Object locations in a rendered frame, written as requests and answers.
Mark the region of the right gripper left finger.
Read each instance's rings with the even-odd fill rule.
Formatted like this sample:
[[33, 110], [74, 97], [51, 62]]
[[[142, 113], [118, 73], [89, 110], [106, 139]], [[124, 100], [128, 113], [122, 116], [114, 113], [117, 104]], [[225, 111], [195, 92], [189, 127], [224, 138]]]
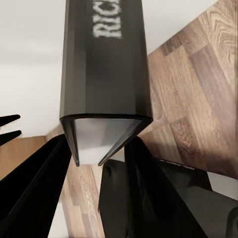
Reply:
[[48, 238], [71, 156], [57, 135], [0, 181], [0, 238]]

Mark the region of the hardback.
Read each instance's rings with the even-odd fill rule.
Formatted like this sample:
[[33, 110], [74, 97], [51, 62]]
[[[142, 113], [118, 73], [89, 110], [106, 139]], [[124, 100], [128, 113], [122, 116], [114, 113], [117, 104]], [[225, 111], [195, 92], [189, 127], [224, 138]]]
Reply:
[[77, 167], [154, 121], [142, 0], [66, 0], [59, 119]]

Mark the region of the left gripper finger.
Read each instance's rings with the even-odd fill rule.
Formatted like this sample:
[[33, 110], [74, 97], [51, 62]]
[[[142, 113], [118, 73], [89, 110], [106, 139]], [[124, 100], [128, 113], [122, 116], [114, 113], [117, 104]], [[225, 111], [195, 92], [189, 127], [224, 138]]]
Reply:
[[0, 146], [4, 145], [5, 143], [8, 143], [19, 135], [21, 135], [21, 130], [0, 134]]
[[0, 117], [0, 127], [8, 124], [10, 122], [13, 122], [19, 118], [20, 118], [20, 115], [11, 115], [11, 116]]

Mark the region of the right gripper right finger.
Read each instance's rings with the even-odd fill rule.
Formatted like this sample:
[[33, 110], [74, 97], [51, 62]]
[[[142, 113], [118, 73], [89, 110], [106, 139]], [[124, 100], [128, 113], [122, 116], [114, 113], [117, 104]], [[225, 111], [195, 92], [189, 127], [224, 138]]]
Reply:
[[[208, 238], [144, 141], [124, 146], [127, 238]], [[138, 167], [155, 221], [144, 219]]]

